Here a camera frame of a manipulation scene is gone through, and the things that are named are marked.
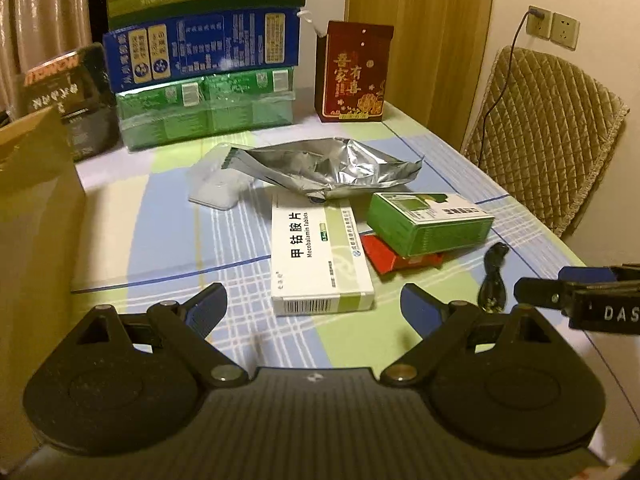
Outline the wall power socket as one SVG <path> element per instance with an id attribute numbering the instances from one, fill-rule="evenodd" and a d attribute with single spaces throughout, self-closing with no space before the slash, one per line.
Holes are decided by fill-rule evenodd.
<path id="1" fill-rule="evenodd" d="M 580 21 L 554 13 L 538 6 L 529 6 L 526 32 L 529 36 L 549 40 L 565 49 L 575 51 L 578 44 Z"/>

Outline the red gift box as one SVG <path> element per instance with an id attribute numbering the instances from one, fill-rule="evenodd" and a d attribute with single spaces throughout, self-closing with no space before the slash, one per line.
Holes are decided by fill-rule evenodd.
<path id="1" fill-rule="evenodd" d="M 314 109 L 322 122 L 379 122 L 394 28 L 330 21 L 317 38 Z"/>

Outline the black Honglu food package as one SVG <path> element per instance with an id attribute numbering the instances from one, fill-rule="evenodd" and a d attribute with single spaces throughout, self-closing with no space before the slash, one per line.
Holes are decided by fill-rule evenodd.
<path id="1" fill-rule="evenodd" d="M 119 139 L 116 99 L 100 44 L 68 51 L 14 78 L 17 114 L 54 107 L 75 160 L 99 155 Z"/>

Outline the clear plastic lid tray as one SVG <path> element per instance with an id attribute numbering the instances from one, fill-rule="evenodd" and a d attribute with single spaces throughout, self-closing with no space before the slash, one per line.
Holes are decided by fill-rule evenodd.
<path id="1" fill-rule="evenodd" d="M 224 161 L 232 148 L 233 144 L 218 144 L 188 170 L 186 178 L 191 203 L 228 210 L 250 188 L 253 177 L 233 168 L 224 168 Z"/>

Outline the wooden wardrobe door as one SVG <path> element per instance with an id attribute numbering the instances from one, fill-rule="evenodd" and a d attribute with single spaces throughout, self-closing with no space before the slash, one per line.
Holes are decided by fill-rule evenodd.
<path id="1" fill-rule="evenodd" d="M 390 25 L 385 99 L 461 148 L 488 35 L 492 0 L 346 0 L 349 21 Z"/>

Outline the silver foil tea bag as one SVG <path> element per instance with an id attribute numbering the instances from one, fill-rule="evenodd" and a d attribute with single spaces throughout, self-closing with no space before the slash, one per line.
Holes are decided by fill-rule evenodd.
<path id="1" fill-rule="evenodd" d="M 323 138 L 234 146 L 222 166 L 325 202 L 405 185 L 418 176 L 422 162 L 406 162 L 354 139 Z"/>

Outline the beige window curtain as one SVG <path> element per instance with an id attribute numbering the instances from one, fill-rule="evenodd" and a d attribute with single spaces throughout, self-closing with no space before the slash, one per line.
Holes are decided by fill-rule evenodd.
<path id="1" fill-rule="evenodd" d="M 1 108 L 16 116 L 18 75 L 91 44 L 89 0 L 1 0 Z"/>

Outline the green shrink-wrapped drink pack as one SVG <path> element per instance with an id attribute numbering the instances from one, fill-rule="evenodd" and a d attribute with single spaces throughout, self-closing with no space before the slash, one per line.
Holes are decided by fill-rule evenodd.
<path id="1" fill-rule="evenodd" d="M 294 70 L 216 74 L 120 92 L 122 142 L 130 151 L 293 122 Z"/>

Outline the open brown cardboard box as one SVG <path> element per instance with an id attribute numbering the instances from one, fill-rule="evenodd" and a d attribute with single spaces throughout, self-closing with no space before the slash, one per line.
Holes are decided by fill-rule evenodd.
<path id="1" fill-rule="evenodd" d="M 1 130 L 1 469 L 37 443 L 23 391 L 70 329 L 86 194 L 54 108 Z"/>

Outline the plaid tablecloth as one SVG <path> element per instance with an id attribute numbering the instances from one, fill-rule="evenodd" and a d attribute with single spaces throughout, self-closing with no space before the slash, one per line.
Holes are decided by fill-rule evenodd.
<path id="1" fill-rule="evenodd" d="M 382 122 L 331 125 L 300 110 L 292 126 L 228 134 L 246 146 L 344 136 L 400 159 L 420 160 L 416 192 L 457 193 L 494 217 L 488 242 L 508 246 L 502 276 L 554 278 L 577 257 L 528 210 L 465 158 L 395 107 Z M 474 300 L 485 275 L 485 248 L 451 255 L 439 268 L 375 276 L 374 304 L 360 313 L 277 316 L 272 296 L 282 272 L 303 288 L 320 275 L 307 268 L 320 232 L 308 217 L 271 219 L 268 185 L 253 183 L 231 208 L 219 211 L 188 199 L 190 168 L 217 145 L 214 138 L 137 153 L 115 148 L 78 166 L 87 193 L 85 224 L 72 292 L 77 307 L 99 302 L 122 312 L 143 311 L 164 299 L 185 300 L 206 285 L 228 290 L 227 316 L 213 344 L 246 368 L 360 367 L 382 370 L 418 337 L 400 313 L 408 282 L 441 300 Z"/>

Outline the blue milk carton box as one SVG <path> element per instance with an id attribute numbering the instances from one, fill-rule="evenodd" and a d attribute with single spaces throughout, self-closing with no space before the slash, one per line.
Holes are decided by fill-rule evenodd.
<path id="1" fill-rule="evenodd" d="M 298 64 L 296 9 L 245 9 L 168 18 L 103 37 L 114 92 L 186 78 Z"/>

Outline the green spray medicine box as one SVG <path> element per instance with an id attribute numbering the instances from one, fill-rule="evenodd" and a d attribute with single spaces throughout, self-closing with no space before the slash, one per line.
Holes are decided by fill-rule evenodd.
<path id="1" fill-rule="evenodd" d="M 367 224 L 404 258 L 484 243 L 495 217 L 452 193 L 374 193 Z"/>

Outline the quilted brown chair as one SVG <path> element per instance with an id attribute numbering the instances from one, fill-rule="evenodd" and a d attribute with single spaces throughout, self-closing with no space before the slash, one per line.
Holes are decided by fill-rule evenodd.
<path id="1" fill-rule="evenodd" d="M 628 112 L 619 96 L 564 58 L 504 47 L 462 153 L 563 236 L 602 180 Z"/>

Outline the white green medicine box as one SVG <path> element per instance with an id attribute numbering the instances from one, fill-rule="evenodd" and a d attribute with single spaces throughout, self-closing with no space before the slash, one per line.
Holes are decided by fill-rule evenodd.
<path id="1" fill-rule="evenodd" d="M 271 299 L 277 316 L 373 308 L 374 287 L 348 200 L 272 192 Z"/>

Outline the red candy packet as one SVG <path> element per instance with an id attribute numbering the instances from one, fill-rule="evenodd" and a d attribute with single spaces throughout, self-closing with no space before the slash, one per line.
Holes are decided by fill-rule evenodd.
<path id="1" fill-rule="evenodd" d="M 441 252 L 431 255 L 401 257 L 375 234 L 363 234 L 360 236 L 360 240 L 373 269 L 380 275 L 401 270 L 440 266 L 444 261 L 444 255 Z"/>

